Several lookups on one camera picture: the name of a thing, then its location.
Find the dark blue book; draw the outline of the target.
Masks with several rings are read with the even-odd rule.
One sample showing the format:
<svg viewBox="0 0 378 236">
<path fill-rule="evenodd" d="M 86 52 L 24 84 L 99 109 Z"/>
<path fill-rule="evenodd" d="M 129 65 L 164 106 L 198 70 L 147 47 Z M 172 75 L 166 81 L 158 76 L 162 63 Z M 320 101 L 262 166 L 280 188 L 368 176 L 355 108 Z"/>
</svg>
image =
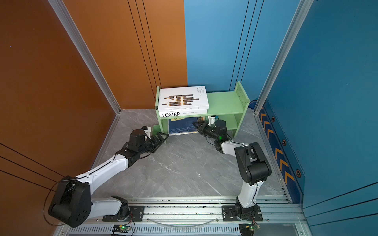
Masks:
<svg viewBox="0 0 378 236">
<path fill-rule="evenodd" d="M 190 133 L 197 133 L 193 122 L 197 122 L 197 117 L 179 118 L 168 120 L 168 134 L 169 135 L 183 135 Z"/>
</svg>

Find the white LOVER book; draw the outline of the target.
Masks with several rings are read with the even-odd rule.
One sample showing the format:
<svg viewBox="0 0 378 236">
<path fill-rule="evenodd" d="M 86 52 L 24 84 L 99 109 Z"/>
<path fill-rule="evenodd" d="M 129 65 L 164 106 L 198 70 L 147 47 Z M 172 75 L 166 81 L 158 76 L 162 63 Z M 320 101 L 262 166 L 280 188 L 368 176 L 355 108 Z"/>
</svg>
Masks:
<svg viewBox="0 0 378 236">
<path fill-rule="evenodd" d="M 208 112 L 208 109 L 179 109 L 179 110 L 159 111 L 158 114 L 160 118 L 171 118 L 171 117 L 204 115 L 204 114 L 207 114 L 207 112 Z"/>
</svg>

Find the white book brown bars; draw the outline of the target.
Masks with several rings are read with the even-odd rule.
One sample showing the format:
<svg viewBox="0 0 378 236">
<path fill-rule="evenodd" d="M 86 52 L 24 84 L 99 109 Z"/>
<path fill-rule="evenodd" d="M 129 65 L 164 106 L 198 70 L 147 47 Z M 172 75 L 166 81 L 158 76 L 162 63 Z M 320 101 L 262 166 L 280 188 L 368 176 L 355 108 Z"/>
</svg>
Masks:
<svg viewBox="0 0 378 236">
<path fill-rule="evenodd" d="M 205 86 L 160 89 L 158 110 L 208 109 Z"/>
</svg>

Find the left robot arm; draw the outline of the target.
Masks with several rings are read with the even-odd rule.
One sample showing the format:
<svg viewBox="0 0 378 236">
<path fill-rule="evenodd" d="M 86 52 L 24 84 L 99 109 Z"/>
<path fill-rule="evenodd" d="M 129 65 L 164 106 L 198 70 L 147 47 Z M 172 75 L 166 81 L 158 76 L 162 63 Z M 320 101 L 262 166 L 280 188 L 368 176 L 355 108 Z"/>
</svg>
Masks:
<svg viewBox="0 0 378 236">
<path fill-rule="evenodd" d="M 92 195 L 115 175 L 155 153 L 168 137 L 162 132 L 153 135 L 147 126 L 134 130 L 129 141 L 110 159 L 83 174 L 66 176 L 54 184 L 56 191 L 43 214 L 49 214 L 73 228 L 100 216 L 113 216 L 117 221 L 131 220 L 128 200 L 119 196 L 95 199 Z"/>
</svg>

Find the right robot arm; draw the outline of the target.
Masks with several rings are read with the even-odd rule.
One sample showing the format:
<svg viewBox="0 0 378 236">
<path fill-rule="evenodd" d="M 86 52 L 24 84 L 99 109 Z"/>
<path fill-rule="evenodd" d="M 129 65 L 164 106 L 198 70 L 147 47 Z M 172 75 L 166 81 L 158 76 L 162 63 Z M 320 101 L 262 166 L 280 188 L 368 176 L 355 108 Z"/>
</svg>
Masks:
<svg viewBox="0 0 378 236">
<path fill-rule="evenodd" d="M 260 144 L 233 141 L 224 120 L 215 121 L 213 126 L 206 121 L 193 122 L 193 126 L 203 137 L 214 139 L 216 150 L 234 156 L 238 164 L 242 189 L 234 205 L 222 206 L 223 221 L 262 221 L 262 211 L 256 199 L 263 183 L 272 174 L 272 168 Z"/>
</svg>

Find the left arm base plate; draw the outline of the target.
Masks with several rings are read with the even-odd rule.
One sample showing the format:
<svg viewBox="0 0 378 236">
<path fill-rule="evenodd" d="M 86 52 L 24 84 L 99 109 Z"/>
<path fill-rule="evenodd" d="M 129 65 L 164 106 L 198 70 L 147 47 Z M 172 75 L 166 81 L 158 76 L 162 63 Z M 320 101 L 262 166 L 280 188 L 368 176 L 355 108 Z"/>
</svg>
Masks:
<svg viewBox="0 0 378 236">
<path fill-rule="evenodd" d="M 143 220 L 144 206 L 128 206 L 122 208 L 116 215 L 106 215 L 103 222 L 141 222 Z"/>
</svg>

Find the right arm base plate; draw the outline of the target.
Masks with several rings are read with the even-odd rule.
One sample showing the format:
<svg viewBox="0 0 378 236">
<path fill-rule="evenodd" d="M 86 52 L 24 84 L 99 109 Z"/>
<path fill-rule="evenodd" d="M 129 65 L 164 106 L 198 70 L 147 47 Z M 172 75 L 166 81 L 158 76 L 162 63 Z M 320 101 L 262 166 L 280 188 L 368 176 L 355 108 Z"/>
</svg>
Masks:
<svg viewBox="0 0 378 236">
<path fill-rule="evenodd" d="M 263 221 L 262 211 L 260 206 L 254 205 L 249 208 L 242 208 L 239 205 L 222 206 L 222 219 L 225 222 L 230 221 L 248 221 L 261 222 Z"/>
</svg>

